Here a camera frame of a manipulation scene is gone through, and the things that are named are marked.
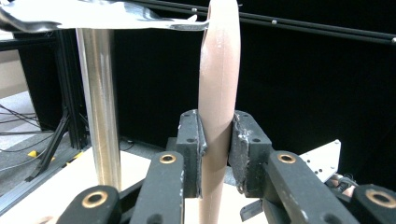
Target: black metal bracket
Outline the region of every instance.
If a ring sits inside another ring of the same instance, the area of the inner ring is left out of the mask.
[[[26,178],[26,181],[30,182],[35,177],[43,173],[47,170],[50,165],[50,161],[52,160],[53,155],[55,154],[56,149],[61,143],[62,138],[64,137],[64,133],[67,131],[68,124],[70,122],[69,112],[66,106],[64,106],[63,115],[61,121],[59,122],[58,127],[55,130],[47,148],[46,152],[41,159],[41,162],[37,165],[33,173]]]
[[[33,38],[19,38],[0,40],[0,51],[12,49],[24,49],[35,46],[55,46],[55,37],[33,37]]]
[[[352,199],[324,185],[294,153],[275,151],[249,114],[236,111],[229,163],[237,189],[260,198],[241,209],[242,220],[264,211],[269,223],[392,223],[396,193],[358,186]]]
[[[185,167],[184,197],[201,197],[201,163],[206,140],[201,119],[196,109],[180,116],[174,151],[183,155]]]
[[[183,167],[179,153],[157,153],[144,180],[120,194],[109,186],[86,189],[69,204],[57,223],[183,223]]]
[[[248,113],[235,111],[228,163],[240,193],[247,198],[262,198],[266,173],[264,163],[273,152],[272,142]]]
[[[63,102],[69,111],[68,131],[72,147],[83,149],[87,146],[85,120],[80,113],[85,112],[84,93],[81,81],[81,70],[78,60],[78,49],[75,30],[54,32],[58,45],[55,58],[58,69],[59,84]]]

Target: wire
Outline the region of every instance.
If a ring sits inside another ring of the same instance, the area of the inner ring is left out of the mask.
[[[15,111],[13,111],[13,110],[11,110],[11,109],[8,109],[8,108],[6,108],[5,106],[3,106],[3,105],[1,105],[0,104],[0,108],[3,108],[3,109],[5,109],[6,111],[8,111],[9,113],[12,113],[15,117],[17,117],[17,118],[19,118],[19,119],[23,119],[25,122],[28,122],[28,123],[30,123],[30,124],[32,124],[33,126],[36,126],[37,128],[41,128],[40,126],[38,126],[38,125],[36,125],[36,124],[33,124],[32,122],[29,122],[29,120],[27,120],[26,118],[26,116],[24,116],[24,115],[22,115],[22,114],[19,114],[18,112],[15,112]]]
[[[126,150],[131,149],[133,146],[134,146],[133,143],[132,143],[130,146],[128,146],[127,148],[121,148],[121,146],[120,146],[120,150],[121,150],[121,151],[126,151]]]
[[[34,160],[37,160],[41,155],[43,155],[44,152],[47,151],[47,149],[48,149],[48,148],[44,149],[37,157],[32,158],[32,159],[29,160],[29,161],[23,162],[23,163],[18,164],[18,165],[8,166],[8,167],[6,167],[6,168],[0,169],[0,172],[6,171],[6,170],[9,170],[9,169],[12,169],[12,168],[16,168],[16,167],[19,167],[19,166],[23,166],[24,164],[27,164],[27,163],[32,162],[32,161],[34,161]]]
[[[2,114],[2,115],[14,115],[14,114],[11,114],[11,113],[4,113],[4,112],[0,112],[0,114]],[[19,113],[19,114],[21,114],[21,115],[35,115],[35,113]]]
[[[9,119],[9,120],[6,120],[6,121],[1,121],[0,124],[2,124],[2,123],[10,123],[10,122],[19,121],[19,120],[23,120],[23,119]]]
[[[355,187],[357,187],[358,186],[358,184],[355,182],[355,181],[353,181],[353,180],[351,180],[350,178],[348,178],[348,177],[341,177],[339,180],[338,180],[338,182],[340,182],[340,183],[347,183],[348,185],[352,185],[352,186],[355,186]]]
[[[19,134],[35,134],[35,133],[53,133],[53,131],[32,131],[32,132],[20,132],[20,133],[0,133],[0,136],[19,135]]]
[[[36,126],[37,128],[40,128],[40,129],[41,129],[40,126],[38,126],[38,125],[36,125],[36,124],[33,124],[33,123],[29,122],[28,120],[26,120],[26,119],[32,119],[32,118],[26,117],[25,115],[32,115],[32,114],[35,115],[35,113],[25,113],[25,114],[21,114],[21,113],[18,113],[18,112],[16,112],[16,111],[14,111],[14,110],[8,109],[8,108],[6,108],[6,107],[3,106],[3,105],[0,105],[0,108],[3,108],[3,109],[5,109],[6,111],[9,112],[9,113],[0,113],[0,114],[13,115],[13,116],[17,117],[18,119],[21,119],[21,120],[23,120],[23,121],[25,121],[25,122],[27,122],[27,123],[30,123],[30,124]],[[37,119],[32,119],[32,120],[34,120],[35,122],[39,122],[40,124],[44,124],[44,125],[47,125],[47,126],[53,128],[53,129],[55,129],[54,127],[52,127],[52,125],[48,125],[48,124],[45,123],[45,122],[38,121]]]
[[[12,151],[11,151],[11,150],[6,150],[6,149],[1,149],[1,148],[0,148],[0,151],[2,151],[2,152],[20,152],[20,151],[24,151],[24,150],[26,150],[26,149],[28,149],[28,148],[30,148],[30,147],[36,146],[36,145],[38,145],[38,144],[44,142],[45,140],[51,138],[52,136],[53,136],[53,134],[51,134],[50,136],[48,136],[48,137],[46,137],[46,138],[44,138],[44,139],[42,139],[42,140],[40,140],[40,141],[38,141],[38,142],[36,142],[36,143],[30,145],[29,147],[24,147],[24,148],[17,149],[17,150],[12,150]]]

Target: hole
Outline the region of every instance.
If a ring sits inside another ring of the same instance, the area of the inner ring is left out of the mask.
[[[374,197],[375,197],[377,200],[379,200],[379,201],[381,201],[381,202],[383,202],[383,203],[389,203],[389,202],[390,202],[390,200],[389,200],[388,198],[382,196],[381,194],[375,194]]]
[[[280,161],[285,162],[285,163],[295,163],[296,162],[296,159],[293,156],[288,155],[288,154],[279,154],[279,155],[277,155],[277,158]]]
[[[384,191],[376,191],[374,189],[366,190],[366,197],[373,203],[387,208],[396,208],[396,199],[388,195]]]
[[[167,154],[160,157],[160,162],[164,164],[172,163],[176,161],[176,156]]]
[[[100,194],[93,194],[89,199],[88,202],[90,203],[97,203],[102,199],[102,195]]]
[[[330,223],[330,224],[341,224],[341,220],[333,215],[333,214],[325,214],[324,216],[321,217],[323,221],[325,221],[326,223]]]
[[[282,156],[281,158],[284,161],[291,161],[291,157],[289,157],[289,156]]]
[[[148,218],[148,224],[163,224],[163,217],[160,214],[154,214]]]
[[[94,208],[107,200],[107,193],[102,190],[97,190],[85,196],[82,200],[82,206],[86,208]]]

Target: metal pole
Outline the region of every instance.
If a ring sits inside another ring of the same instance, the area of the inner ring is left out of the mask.
[[[111,70],[113,31],[77,29],[77,39],[98,182],[120,190],[120,148]]]

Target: black backdrop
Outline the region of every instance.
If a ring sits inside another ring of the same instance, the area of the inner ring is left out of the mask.
[[[178,2],[208,5],[208,1]],[[239,4],[247,13],[396,34],[392,1],[241,0]],[[202,35],[115,32],[121,135],[161,147],[177,135],[179,115],[197,107]],[[396,190],[393,46],[247,23],[241,23],[241,37],[236,108],[259,122],[275,149],[300,154],[340,139],[340,173],[352,173],[361,184]],[[48,86],[45,94],[59,94],[59,86],[52,84],[36,85]],[[47,112],[46,116],[60,115]]]

